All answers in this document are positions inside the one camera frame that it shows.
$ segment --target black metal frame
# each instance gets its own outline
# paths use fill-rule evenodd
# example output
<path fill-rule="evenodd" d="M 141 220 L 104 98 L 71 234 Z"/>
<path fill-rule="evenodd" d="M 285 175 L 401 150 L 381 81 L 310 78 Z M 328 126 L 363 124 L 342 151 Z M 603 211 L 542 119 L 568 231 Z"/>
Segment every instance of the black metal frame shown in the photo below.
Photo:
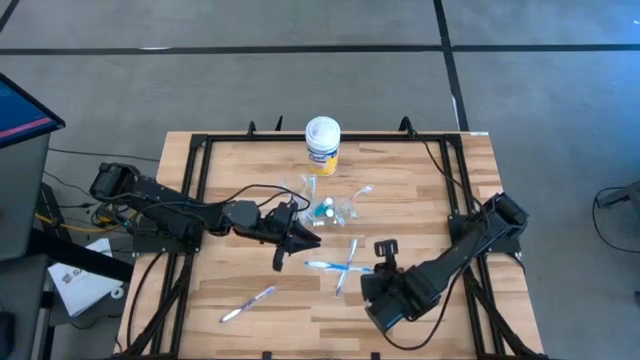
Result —
<path fill-rule="evenodd" d="M 282 117 L 279 119 L 278 124 L 276 126 L 276 131 L 279 131 L 282 126 Z M 245 142 L 245 141 L 305 141 L 304 133 L 299 134 L 279 134 L 279 133 L 271 133 L 271 134 L 258 134 L 255 132 L 256 126 L 253 122 L 249 124 L 249 130 L 246 134 L 194 134 L 191 137 L 191 141 L 189 144 L 189 154 L 187 156 L 187 164 L 185 166 L 185 173 L 183 177 L 182 184 L 182 192 L 188 193 L 193 171 L 195 169 L 195 158 L 196 153 L 199 148 L 204 147 L 204 154 L 202 156 L 202 163 L 200 164 L 200 176 L 198 179 L 197 185 L 197 193 L 196 198 L 198 200 L 203 200 L 204 192 L 206 188 L 208 173 L 209 173 L 209 164 L 211 162 L 211 155 L 213 150 L 213 144 L 216 142 Z M 449 198 L 449 205 L 451 208 L 451 216 L 449 217 L 450 221 L 455 219 L 461 219 L 465 215 L 460 215 L 460 208 L 458 204 L 458 196 L 456 194 L 455 184 L 451 180 L 454 177 L 451 160 L 449 156 L 449 147 L 453 147 L 456 154 L 457 165 L 459 169 L 459 176 L 462 184 L 462 192 L 464 194 L 464 203 L 466 206 L 467 213 L 471 212 L 474 208 L 474 200 L 473 194 L 471 191 L 471 184 L 469 182 L 469 174 L 467 172 L 467 166 L 464 158 L 464 149 L 462 144 L 462 139 L 460 134 L 457 133 L 442 133 L 442 134 L 419 134 L 414 131 L 413 126 L 409 118 L 405 117 L 402 119 L 399 127 L 398 133 L 389 133 L 389 134 L 343 134 L 341 138 L 342 142 L 350 142 L 350 141 L 387 141 L 387 142 L 435 142 L 440 147 L 440 152 L 442 156 L 442 165 L 443 171 L 446 175 L 446 191 Z M 171 291 L 173 286 L 172 279 L 175 274 L 175 265 L 177 261 L 177 254 L 169 254 L 169 259 L 167 262 L 167 267 L 165 269 L 164 282 L 162 286 L 162 297 L 160 299 L 160 304 L 163 304 L 167 298 L 167 295 Z M 194 254 L 185 255 L 185 266 L 188 266 L 189 277 L 191 276 L 191 269 L 193 264 Z M 492 304 L 495 305 L 493 298 L 493 291 L 491 287 L 491 279 L 489 276 L 488 265 L 486 262 L 486 255 L 482 256 L 478 260 L 478 266 L 480 270 L 480 281 L 482 284 L 482 288 L 484 289 L 488 299 Z M 473 295 L 471 290 L 471 283 L 475 280 L 473 272 L 470 269 L 464 273 L 464 281 L 465 281 L 465 293 L 467 297 L 467 306 L 469 308 L 469 319 L 470 325 L 473 333 L 475 352 L 478 359 L 485 358 L 487 356 L 495 359 L 504 358 L 507 359 L 504 343 L 502 340 L 502 336 L 498 328 L 491 322 L 491 335 L 493 340 L 493 345 L 495 349 L 495 353 L 488 353 L 485 349 L 484 338 L 482 334 L 482 328 L 480 323 L 480 316 L 478 313 L 478 307 L 476 304 L 476 298 Z M 173 333 L 171 337 L 171 347 L 169 354 L 178 354 L 180 349 L 180 341 L 182 337 L 182 329 L 184 326 L 184 319 L 186 315 L 186 303 L 187 303 L 187 295 L 189 292 L 189 288 L 186 287 L 183 292 L 180 294 L 180 298 L 178 300 L 178 306 L 176 309 L 176 316 L 174 319 L 174 327 Z M 154 334 L 154 337 L 151 342 L 151 356 L 163 356 L 163 354 L 159 354 L 160 345 L 162 342 L 162 328 L 163 325 L 160 326 L 158 331 Z M 271 352 L 265 351 L 263 354 L 263 358 L 271 358 Z M 372 353 L 371 358 L 380 358 L 379 353 Z"/>

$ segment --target wooden tabletop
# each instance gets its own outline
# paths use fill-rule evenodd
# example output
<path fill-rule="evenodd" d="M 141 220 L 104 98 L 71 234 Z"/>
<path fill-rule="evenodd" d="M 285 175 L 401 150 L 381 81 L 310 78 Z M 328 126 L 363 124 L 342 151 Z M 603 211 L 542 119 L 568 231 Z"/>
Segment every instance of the wooden tabletop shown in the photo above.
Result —
<path fill-rule="evenodd" d="M 178 191 L 191 134 L 167 134 L 158 170 L 158 182 Z M 462 133 L 462 139 L 473 192 L 484 202 L 501 191 L 491 141 L 486 135 L 469 133 Z M 439 147 L 432 144 L 430 149 L 439 160 Z M 450 154 L 456 173 L 453 149 Z M 192 196 L 198 169 L 196 166 Z M 302 142 L 215 143 L 205 201 L 223 199 L 252 183 L 285 182 L 295 190 L 301 184 L 299 175 L 307 173 Z M 387 344 L 365 314 L 358 274 L 348 275 L 344 294 L 336 297 L 339 274 L 304 267 L 305 260 L 344 263 L 351 239 L 355 238 L 359 245 L 353 264 L 358 266 L 373 266 L 381 261 L 374 254 L 373 244 L 384 239 L 398 240 L 397 260 L 405 268 L 437 257 L 450 245 L 444 178 L 422 143 L 342 143 L 338 170 L 318 180 L 316 196 L 348 197 L 365 185 L 373 185 L 374 191 L 359 197 L 359 218 L 345 227 L 314 229 L 322 237 L 322 246 L 285 257 L 281 273 L 271 269 L 273 246 L 235 235 L 205 235 L 201 252 L 195 257 L 180 358 L 260 358 L 263 351 L 273 352 L 275 358 L 363 359 L 369 358 L 371 352 L 380 352 L 383 358 L 475 358 L 462 281 L 454 287 L 444 321 L 431 343 L 418 351 L 404 352 Z M 262 189 L 249 191 L 243 198 L 259 201 L 271 194 Z M 134 336 L 157 309 L 166 257 L 158 261 L 141 290 L 133 321 Z M 153 255 L 146 255 L 137 260 L 131 289 L 137 288 L 152 258 Z M 490 255 L 488 261 L 498 309 L 525 344 L 542 351 L 522 269 L 503 255 Z M 274 294 L 228 323 L 219 323 L 230 310 L 270 285 L 277 286 Z M 122 344 L 132 297 L 133 291 L 118 335 Z M 436 307 L 414 323 L 401 321 L 390 332 L 391 338 L 407 346 L 420 343 L 440 309 Z M 488 322 L 482 311 L 481 314 L 485 343 L 491 351 Z M 164 351 L 169 348 L 173 313 L 168 319 Z"/>

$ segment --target small bottle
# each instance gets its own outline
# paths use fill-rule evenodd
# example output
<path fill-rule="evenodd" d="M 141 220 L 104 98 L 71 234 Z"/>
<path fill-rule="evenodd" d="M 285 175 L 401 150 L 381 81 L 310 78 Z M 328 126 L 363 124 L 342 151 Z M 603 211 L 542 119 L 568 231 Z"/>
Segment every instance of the small bottle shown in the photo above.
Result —
<path fill-rule="evenodd" d="M 326 198 L 326 199 L 322 200 L 322 203 L 320 203 L 320 205 L 316 206 L 315 210 L 313 210 L 313 216 L 315 216 L 315 217 L 325 216 L 325 213 L 327 212 L 327 209 L 329 209 L 329 207 L 331 205 L 333 205 L 333 199 L 332 198 Z"/>

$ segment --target yellow label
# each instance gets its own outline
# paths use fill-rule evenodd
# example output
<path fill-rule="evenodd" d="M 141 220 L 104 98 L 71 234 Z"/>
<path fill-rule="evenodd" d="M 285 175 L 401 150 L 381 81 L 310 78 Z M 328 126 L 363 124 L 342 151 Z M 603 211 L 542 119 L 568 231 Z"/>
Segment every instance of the yellow label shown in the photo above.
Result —
<path fill-rule="evenodd" d="M 338 167 L 338 150 L 331 154 L 318 154 L 309 150 L 309 169 L 320 176 L 329 176 Z"/>

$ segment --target concrete floor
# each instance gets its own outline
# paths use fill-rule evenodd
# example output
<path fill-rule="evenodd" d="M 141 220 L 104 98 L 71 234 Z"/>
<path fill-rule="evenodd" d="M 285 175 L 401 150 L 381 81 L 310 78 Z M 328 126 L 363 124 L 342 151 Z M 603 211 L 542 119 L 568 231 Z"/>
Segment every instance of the concrete floor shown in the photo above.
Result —
<path fill-rule="evenodd" d="M 640 43 L 634 0 L 445 0 L 454 45 Z M 6 6 L 8 0 L 0 1 Z M 21 0 L 0 48 L 438 44 L 431 1 Z M 591 200 L 640 179 L 640 53 L 457 53 L 470 129 L 489 131 L 504 187 L 530 213 L 527 282 L 546 353 L 637 359 L 638 256 L 594 233 Z M 67 121 L 51 146 L 159 157 L 170 130 L 457 129 L 441 53 L 2 56 L 0 71 Z M 84 188 L 100 161 L 50 153 L 47 169 Z M 155 164 L 131 161 L 143 172 Z M 54 185 L 61 203 L 85 201 Z M 69 216 L 87 216 L 69 210 Z M 621 206 L 606 236 L 640 249 Z M 108 356 L 118 319 L 59 329 L 55 359 Z"/>

